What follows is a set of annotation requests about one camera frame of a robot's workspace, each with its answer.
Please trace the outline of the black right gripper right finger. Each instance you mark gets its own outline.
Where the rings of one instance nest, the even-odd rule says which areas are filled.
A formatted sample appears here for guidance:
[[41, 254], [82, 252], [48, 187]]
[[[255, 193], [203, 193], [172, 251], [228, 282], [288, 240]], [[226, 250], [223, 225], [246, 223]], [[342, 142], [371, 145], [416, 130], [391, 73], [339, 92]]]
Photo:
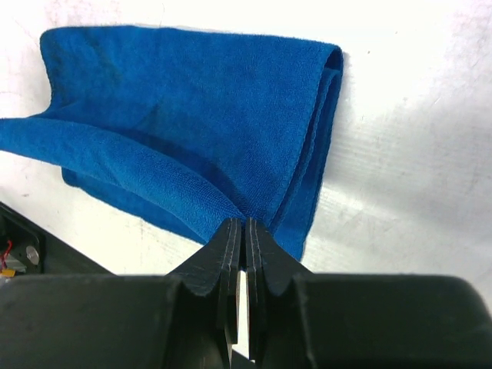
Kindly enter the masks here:
[[310, 271], [252, 218], [244, 226], [244, 252], [249, 358], [257, 364], [303, 364], [303, 328], [294, 277]]

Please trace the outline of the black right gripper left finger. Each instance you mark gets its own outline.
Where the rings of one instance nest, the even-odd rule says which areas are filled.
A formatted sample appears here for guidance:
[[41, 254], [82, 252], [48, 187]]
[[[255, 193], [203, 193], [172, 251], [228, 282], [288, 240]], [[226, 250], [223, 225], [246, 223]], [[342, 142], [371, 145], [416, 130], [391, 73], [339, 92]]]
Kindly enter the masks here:
[[167, 367], [230, 368], [238, 342], [241, 221], [224, 220], [211, 240], [169, 275]]

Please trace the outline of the blue towel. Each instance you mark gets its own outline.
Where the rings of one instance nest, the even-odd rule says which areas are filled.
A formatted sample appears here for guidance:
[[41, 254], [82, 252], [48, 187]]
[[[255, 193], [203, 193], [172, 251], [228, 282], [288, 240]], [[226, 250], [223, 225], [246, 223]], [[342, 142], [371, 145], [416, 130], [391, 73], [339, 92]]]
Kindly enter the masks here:
[[339, 46], [119, 25], [54, 28], [40, 50], [50, 104], [3, 118], [3, 151], [57, 165], [67, 185], [193, 241], [226, 218], [253, 218], [302, 257]]

